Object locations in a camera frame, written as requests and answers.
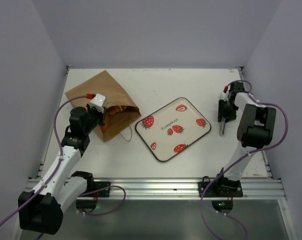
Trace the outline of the metal tongs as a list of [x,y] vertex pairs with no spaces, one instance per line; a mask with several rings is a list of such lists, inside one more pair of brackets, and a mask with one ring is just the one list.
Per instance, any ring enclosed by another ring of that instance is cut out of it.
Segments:
[[224,117],[221,118],[221,121],[219,122],[219,136],[222,137],[225,133],[226,128],[226,119]]

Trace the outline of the round yellow fake pastry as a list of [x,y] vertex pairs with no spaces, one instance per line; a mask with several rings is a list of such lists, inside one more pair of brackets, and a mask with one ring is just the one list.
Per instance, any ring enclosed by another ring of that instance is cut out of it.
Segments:
[[115,106],[111,106],[109,109],[108,109],[108,114],[110,116],[113,116],[117,113],[121,113],[123,112],[125,109],[127,108],[126,105],[115,105]]

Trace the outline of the brown paper bag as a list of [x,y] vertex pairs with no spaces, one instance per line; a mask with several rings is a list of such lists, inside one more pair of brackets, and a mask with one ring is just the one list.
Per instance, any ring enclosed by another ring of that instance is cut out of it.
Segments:
[[98,125],[94,132],[107,142],[120,134],[141,117],[140,109],[134,103],[126,90],[106,71],[93,76],[78,86],[65,93],[67,99],[95,94],[91,99],[81,98],[73,100],[71,105],[75,107],[97,107],[106,114],[105,126]]

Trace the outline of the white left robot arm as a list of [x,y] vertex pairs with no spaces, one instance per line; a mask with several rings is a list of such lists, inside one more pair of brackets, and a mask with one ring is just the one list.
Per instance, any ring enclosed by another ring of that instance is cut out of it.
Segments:
[[59,153],[43,178],[18,198],[19,227],[22,230],[54,235],[60,229],[65,211],[78,197],[98,198],[113,188],[109,182],[97,188],[89,172],[71,170],[84,155],[89,134],[104,126],[108,113],[107,99],[89,95],[86,107],[70,111],[63,139],[58,139]]

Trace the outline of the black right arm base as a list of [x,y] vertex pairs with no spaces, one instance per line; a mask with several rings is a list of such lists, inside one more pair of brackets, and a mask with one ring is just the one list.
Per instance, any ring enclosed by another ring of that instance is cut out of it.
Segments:
[[205,198],[221,198],[221,200],[212,200],[212,207],[221,213],[229,214],[234,207],[233,198],[243,197],[241,182],[232,181],[222,176],[212,183],[205,192]]

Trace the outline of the long orange fake baguette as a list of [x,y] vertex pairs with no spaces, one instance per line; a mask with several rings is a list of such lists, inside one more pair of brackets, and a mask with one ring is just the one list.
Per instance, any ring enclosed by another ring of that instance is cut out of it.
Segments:
[[110,113],[109,113],[109,111],[107,111],[106,115],[105,115],[105,119],[104,119],[104,125],[102,125],[100,127],[101,128],[101,132],[105,133],[108,130],[109,125],[110,125]]

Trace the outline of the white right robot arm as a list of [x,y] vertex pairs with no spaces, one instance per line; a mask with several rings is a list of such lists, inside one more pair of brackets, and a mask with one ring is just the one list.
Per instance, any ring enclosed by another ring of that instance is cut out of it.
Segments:
[[221,136],[225,133],[226,123],[237,119],[238,110],[242,112],[236,132],[238,144],[213,185],[214,192],[222,197],[238,187],[244,170],[257,150],[268,146],[273,138],[276,109],[254,100],[245,89],[245,83],[245,80],[231,82],[224,88],[218,101],[217,121],[220,123]]

